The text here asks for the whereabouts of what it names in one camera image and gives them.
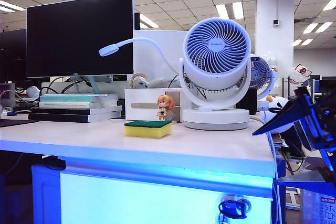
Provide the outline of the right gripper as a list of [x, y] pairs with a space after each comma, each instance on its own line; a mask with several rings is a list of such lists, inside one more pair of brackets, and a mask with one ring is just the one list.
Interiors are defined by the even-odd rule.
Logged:
[[[253, 135], [264, 134], [299, 120], [304, 137], [303, 146], [319, 150], [327, 168], [335, 171], [335, 93], [313, 104], [307, 94], [290, 98], [284, 108]], [[276, 185], [301, 188], [315, 193], [335, 196], [335, 184], [323, 178], [318, 170], [280, 177]]]

